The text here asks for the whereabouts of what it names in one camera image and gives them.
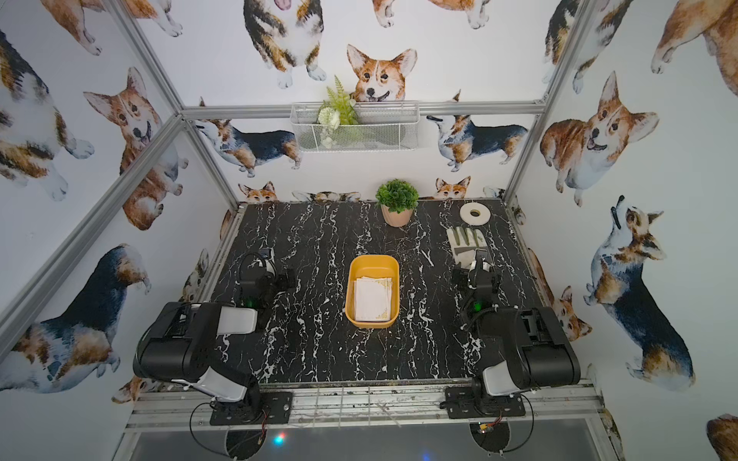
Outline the stack of stationery paper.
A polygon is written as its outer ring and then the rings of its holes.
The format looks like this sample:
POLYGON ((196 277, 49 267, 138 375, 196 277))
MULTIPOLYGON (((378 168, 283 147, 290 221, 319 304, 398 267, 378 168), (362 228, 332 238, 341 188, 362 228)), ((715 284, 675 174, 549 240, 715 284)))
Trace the stack of stationery paper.
POLYGON ((355 319, 387 322, 391 317, 392 279, 362 277, 355 281, 355 319))

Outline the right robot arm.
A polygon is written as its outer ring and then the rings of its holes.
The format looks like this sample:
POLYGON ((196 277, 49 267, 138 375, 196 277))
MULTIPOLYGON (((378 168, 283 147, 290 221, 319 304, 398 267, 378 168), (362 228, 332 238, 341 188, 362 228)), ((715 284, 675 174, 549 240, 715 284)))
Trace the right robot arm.
POLYGON ((473 380, 479 399, 511 396, 549 387, 574 385, 582 371, 578 357, 551 307, 501 305, 500 276, 486 252, 478 250, 466 272, 461 309, 465 330, 492 339, 501 361, 473 380))

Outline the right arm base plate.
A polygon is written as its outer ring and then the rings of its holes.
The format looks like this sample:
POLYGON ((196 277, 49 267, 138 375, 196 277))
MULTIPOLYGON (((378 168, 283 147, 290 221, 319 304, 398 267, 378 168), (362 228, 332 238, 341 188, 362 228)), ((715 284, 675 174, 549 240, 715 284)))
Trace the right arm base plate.
POLYGON ((526 405, 520 395, 490 396, 471 386, 447 387, 439 405, 452 420, 524 417, 526 405))

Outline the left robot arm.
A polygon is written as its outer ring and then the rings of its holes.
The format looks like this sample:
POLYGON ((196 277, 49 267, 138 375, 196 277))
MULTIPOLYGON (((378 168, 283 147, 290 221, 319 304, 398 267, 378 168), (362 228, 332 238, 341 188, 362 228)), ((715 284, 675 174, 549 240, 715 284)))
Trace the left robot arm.
POLYGON ((252 268, 238 281, 238 302, 167 303, 136 347, 134 373, 192 387, 209 396, 212 426, 285 424, 293 394, 259 390, 255 375, 229 365, 216 351, 226 335, 264 331, 277 294, 296 286, 294 271, 252 268))

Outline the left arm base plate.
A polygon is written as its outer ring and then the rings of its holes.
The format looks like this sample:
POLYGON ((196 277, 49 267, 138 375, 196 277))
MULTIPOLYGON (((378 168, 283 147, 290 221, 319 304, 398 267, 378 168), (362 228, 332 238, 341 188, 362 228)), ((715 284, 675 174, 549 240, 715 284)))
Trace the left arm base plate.
POLYGON ((211 426, 282 425, 290 418, 294 394, 267 392, 257 398, 246 396, 237 403, 215 401, 211 408, 211 426))

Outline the yellow plastic storage box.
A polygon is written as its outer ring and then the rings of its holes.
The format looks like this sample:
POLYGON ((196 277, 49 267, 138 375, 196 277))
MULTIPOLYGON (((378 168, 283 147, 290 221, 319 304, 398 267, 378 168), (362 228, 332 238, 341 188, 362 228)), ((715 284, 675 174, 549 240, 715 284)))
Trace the yellow plastic storage box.
POLYGON ((360 255, 350 266, 345 314, 357 328, 389 328, 399 316, 399 263, 390 255, 360 255))

